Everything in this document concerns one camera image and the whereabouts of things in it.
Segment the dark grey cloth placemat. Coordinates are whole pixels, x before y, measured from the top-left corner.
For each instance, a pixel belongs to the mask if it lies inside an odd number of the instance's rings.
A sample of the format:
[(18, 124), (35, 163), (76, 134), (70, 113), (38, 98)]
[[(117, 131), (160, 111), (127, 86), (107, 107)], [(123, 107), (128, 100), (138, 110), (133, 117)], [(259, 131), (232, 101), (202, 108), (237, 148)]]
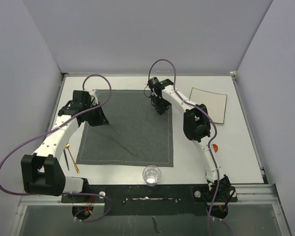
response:
[(101, 90), (108, 125), (84, 125), (77, 163), (173, 167), (172, 110), (157, 113), (141, 90)]

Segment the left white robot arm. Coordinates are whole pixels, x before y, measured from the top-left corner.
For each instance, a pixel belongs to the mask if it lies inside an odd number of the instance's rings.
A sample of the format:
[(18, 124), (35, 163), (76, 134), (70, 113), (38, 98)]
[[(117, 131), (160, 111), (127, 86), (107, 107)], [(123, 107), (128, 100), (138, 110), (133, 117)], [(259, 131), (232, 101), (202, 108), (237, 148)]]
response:
[(21, 169), (26, 193), (50, 196), (70, 193), (79, 202), (88, 200), (90, 189), (84, 186), (86, 179), (66, 176), (59, 160), (71, 136), (82, 123), (90, 126), (109, 124), (98, 93), (96, 89), (74, 90), (72, 99), (58, 112), (54, 132), (46, 136), (33, 154), (23, 156)]

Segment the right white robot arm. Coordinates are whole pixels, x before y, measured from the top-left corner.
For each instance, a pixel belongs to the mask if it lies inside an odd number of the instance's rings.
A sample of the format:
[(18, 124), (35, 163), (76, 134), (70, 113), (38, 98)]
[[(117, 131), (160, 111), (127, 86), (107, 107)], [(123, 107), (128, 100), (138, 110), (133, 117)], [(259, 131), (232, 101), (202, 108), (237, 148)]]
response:
[(175, 107), (183, 115), (183, 132), (200, 153), (210, 187), (209, 196), (214, 201), (220, 201), (226, 196), (226, 189), (231, 183), (214, 157), (215, 150), (210, 141), (211, 123), (206, 106), (190, 101), (175, 89), (170, 79), (159, 81), (153, 77), (148, 80), (147, 86), (151, 90), (151, 103), (160, 115), (170, 106)]

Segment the clear plastic cup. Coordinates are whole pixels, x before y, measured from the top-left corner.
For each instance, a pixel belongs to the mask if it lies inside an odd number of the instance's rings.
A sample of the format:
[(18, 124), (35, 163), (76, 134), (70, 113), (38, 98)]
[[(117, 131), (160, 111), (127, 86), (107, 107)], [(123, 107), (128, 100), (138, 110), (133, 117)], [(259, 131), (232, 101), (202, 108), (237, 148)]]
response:
[(161, 171), (157, 166), (150, 165), (144, 168), (142, 177), (148, 186), (155, 186), (161, 179)]

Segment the white square plate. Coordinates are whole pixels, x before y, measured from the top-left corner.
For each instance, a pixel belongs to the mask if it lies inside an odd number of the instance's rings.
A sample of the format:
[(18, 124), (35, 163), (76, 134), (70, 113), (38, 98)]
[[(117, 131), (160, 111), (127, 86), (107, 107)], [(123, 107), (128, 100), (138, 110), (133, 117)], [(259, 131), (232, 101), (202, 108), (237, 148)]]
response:
[(217, 124), (224, 124), (227, 95), (192, 88), (190, 100), (207, 107), (208, 115)]

